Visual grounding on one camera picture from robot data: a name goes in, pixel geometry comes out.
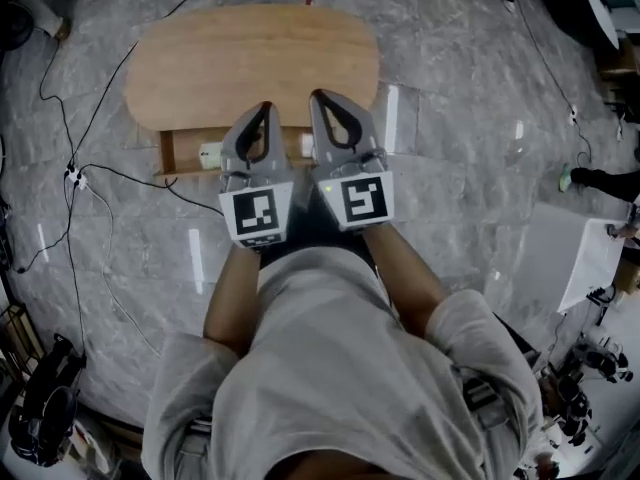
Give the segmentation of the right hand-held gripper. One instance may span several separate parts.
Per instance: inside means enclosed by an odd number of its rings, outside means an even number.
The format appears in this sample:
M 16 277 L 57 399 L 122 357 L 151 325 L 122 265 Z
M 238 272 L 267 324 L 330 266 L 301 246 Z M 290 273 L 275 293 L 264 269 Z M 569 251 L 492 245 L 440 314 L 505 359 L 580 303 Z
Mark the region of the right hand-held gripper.
M 309 100 L 318 166 L 314 182 L 342 231 L 389 222 L 395 214 L 394 179 L 376 147 L 370 113 L 352 99 L 316 89 Z M 375 148 L 337 164 L 359 145 Z

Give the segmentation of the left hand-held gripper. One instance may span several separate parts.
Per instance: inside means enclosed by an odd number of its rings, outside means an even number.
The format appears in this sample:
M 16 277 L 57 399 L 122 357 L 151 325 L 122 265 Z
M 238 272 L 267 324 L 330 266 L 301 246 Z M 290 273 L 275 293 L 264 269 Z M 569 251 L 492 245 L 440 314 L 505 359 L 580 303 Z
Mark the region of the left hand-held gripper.
M 290 170 L 276 106 L 263 101 L 226 133 L 219 202 L 232 242 L 245 249 L 282 243 L 292 204 Z

